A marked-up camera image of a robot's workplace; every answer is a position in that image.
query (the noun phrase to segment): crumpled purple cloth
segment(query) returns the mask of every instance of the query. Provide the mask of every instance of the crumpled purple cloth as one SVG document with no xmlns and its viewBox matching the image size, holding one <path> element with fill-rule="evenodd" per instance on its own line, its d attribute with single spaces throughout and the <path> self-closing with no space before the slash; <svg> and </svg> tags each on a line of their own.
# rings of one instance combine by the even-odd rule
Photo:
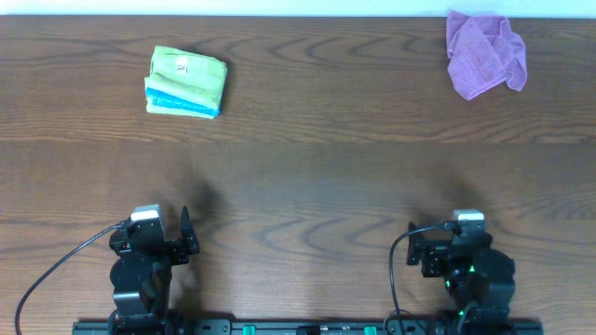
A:
<svg viewBox="0 0 596 335">
<path fill-rule="evenodd" d="M 447 57 L 454 88 L 466 100 L 504 81 L 522 90 L 528 76 L 525 44 L 504 16 L 449 13 Z"/>
</svg>

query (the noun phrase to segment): tabletop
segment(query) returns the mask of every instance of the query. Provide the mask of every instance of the tabletop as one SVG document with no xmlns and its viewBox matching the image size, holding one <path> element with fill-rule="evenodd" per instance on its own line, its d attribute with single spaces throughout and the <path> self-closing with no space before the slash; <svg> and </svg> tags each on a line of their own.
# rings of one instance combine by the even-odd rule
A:
<svg viewBox="0 0 596 335">
<path fill-rule="evenodd" d="M 0 18 L 0 332 L 60 257 L 137 206 L 184 205 L 201 253 L 174 268 L 190 316 L 383 319 L 389 246 L 409 221 L 477 208 L 516 261 L 511 314 L 596 328 L 596 21 L 512 20 L 522 92 L 466 101 L 445 19 Z M 148 114 L 155 46 L 223 60 L 214 120 Z M 25 304 L 25 334 L 115 308 L 104 237 Z M 453 308 L 405 265 L 400 306 Z"/>
</svg>

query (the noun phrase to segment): purple cloth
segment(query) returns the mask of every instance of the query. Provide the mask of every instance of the purple cloth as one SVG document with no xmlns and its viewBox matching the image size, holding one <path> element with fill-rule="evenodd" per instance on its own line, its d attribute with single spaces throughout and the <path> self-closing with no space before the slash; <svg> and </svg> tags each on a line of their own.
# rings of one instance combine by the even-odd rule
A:
<svg viewBox="0 0 596 335">
<path fill-rule="evenodd" d="M 447 17 L 447 71 L 466 100 L 504 81 L 522 90 L 528 71 L 525 44 L 503 16 L 469 17 L 456 11 Z"/>
</svg>

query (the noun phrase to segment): white wall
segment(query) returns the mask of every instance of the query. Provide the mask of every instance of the white wall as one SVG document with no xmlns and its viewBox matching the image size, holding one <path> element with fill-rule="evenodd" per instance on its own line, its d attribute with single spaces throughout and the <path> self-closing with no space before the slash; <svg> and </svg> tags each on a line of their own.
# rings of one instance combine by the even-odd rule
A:
<svg viewBox="0 0 596 335">
<path fill-rule="evenodd" d="M 0 0 L 0 14 L 446 16 L 596 18 L 596 0 Z"/>
</svg>

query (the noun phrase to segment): white tag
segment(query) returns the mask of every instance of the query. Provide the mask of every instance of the white tag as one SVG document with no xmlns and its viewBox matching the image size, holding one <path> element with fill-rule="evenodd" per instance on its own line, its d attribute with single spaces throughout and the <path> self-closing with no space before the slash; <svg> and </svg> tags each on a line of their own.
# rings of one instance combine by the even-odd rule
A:
<svg viewBox="0 0 596 335">
<path fill-rule="evenodd" d="M 176 72 L 179 74 L 186 74 L 187 70 L 188 59 L 186 57 L 179 57 L 176 60 Z"/>
</svg>

